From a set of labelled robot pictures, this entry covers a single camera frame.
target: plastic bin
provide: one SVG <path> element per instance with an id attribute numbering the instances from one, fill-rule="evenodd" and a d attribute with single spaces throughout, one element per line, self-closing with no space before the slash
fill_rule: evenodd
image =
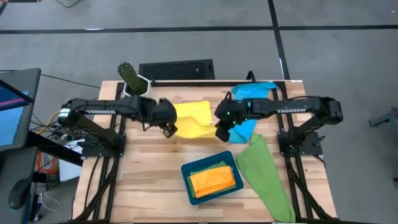
<path id="1" fill-rule="evenodd" d="M 189 190 L 189 184 L 188 184 L 188 177 L 190 176 L 190 173 L 206 169 L 207 167 L 217 164 L 221 161 L 224 161 L 228 166 L 230 166 L 232 168 L 232 172 L 233 172 L 235 182 L 236 182 L 235 188 L 229 189 L 224 192 L 217 193 L 217 194 L 206 195 L 201 198 L 194 198 L 193 195 L 191 194 L 191 191 Z M 234 192 L 234 191 L 237 191 L 237 190 L 240 190 L 243 188 L 242 178 L 239 175 L 239 171 L 238 171 L 238 168 L 236 167 L 234 157 L 232 156 L 232 153 L 230 151 L 221 152 L 214 156 L 210 156 L 210 157 L 207 157 L 204 159 L 200 159 L 198 161 L 184 164 L 183 166 L 181 166 L 181 171 L 182 171 L 182 176 L 184 178 L 185 187 L 187 188 L 189 201 L 191 202 L 192 205 L 198 205 L 200 203 L 206 202 L 208 200 L 220 197 L 222 195 L 226 195 L 228 193 L 231 193 L 231 192 Z"/>

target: concrete floor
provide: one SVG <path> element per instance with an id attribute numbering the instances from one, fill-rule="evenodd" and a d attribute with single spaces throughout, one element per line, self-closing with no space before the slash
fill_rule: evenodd
<path id="1" fill-rule="evenodd" d="M 65 4 L 73 1 L 61 0 Z M 398 24 L 397 1 L 278 0 L 280 26 Z M 65 9 L 53 0 L 8 4 L 0 29 L 82 29 L 178 26 L 270 26 L 261 0 L 82 0 Z M 341 101 L 345 120 L 320 130 L 326 171 L 338 216 L 358 222 L 396 223 L 398 141 L 389 125 L 368 120 L 398 106 L 398 30 L 282 31 L 291 79 L 307 94 Z M 119 80 L 120 62 L 212 58 L 216 79 L 281 79 L 273 31 L 134 34 L 0 35 L 0 69 L 39 67 L 43 74 L 100 85 Z M 47 120 L 70 98 L 94 98 L 98 89 L 42 77 L 35 114 Z M 67 220 L 77 181 L 49 192 L 61 212 L 40 211 L 40 223 Z"/>

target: wooden table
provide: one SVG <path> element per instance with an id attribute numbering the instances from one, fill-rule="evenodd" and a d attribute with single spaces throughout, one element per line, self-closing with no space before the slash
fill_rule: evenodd
<path id="1" fill-rule="evenodd" d="M 113 100 L 117 81 L 102 83 L 99 99 Z M 286 81 L 288 97 L 305 95 L 301 81 Z M 206 87 L 153 87 L 149 97 L 167 98 L 172 103 L 207 100 L 214 111 L 228 86 Z M 310 114 L 293 114 L 294 124 L 301 125 Z M 109 127 L 110 115 L 96 115 L 94 121 L 104 128 Z M 258 121 L 255 133 L 262 134 L 279 170 L 279 177 L 290 196 L 284 158 L 279 153 L 276 116 Z M 271 222 L 274 221 L 267 208 L 251 186 L 244 180 L 244 188 L 237 192 L 193 206 L 180 171 L 181 165 L 229 150 L 234 156 L 247 144 L 227 144 L 219 139 L 167 139 L 159 128 L 142 132 L 141 123 L 126 122 L 127 143 L 120 160 L 116 190 L 111 213 L 112 222 Z M 76 191 L 73 216 L 83 211 L 83 204 L 91 170 L 96 158 L 86 159 Z M 325 209 L 335 216 L 328 180 L 323 164 L 313 156 L 302 156 L 303 168 L 309 191 Z M 89 201 L 97 191 L 102 159 L 96 167 L 89 191 Z M 301 213 L 305 217 L 302 194 L 297 189 Z M 101 203 L 100 218 L 104 217 L 105 204 Z"/>

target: logo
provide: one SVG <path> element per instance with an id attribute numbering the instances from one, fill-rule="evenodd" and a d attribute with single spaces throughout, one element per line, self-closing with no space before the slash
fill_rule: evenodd
<path id="1" fill-rule="evenodd" d="M 86 111 L 88 114 L 116 114 L 114 110 L 108 110 L 108 111 L 101 111 L 101 110 L 88 110 Z"/>
<path id="2" fill-rule="evenodd" d="M 306 109 L 288 109 L 288 110 L 277 110 L 278 113 L 301 113 L 306 112 Z"/>

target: orange cloth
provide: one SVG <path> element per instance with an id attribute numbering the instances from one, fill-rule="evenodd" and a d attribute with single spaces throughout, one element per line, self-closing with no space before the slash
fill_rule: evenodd
<path id="1" fill-rule="evenodd" d="M 190 176 L 196 198 L 236 185 L 230 166 L 208 169 Z"/>

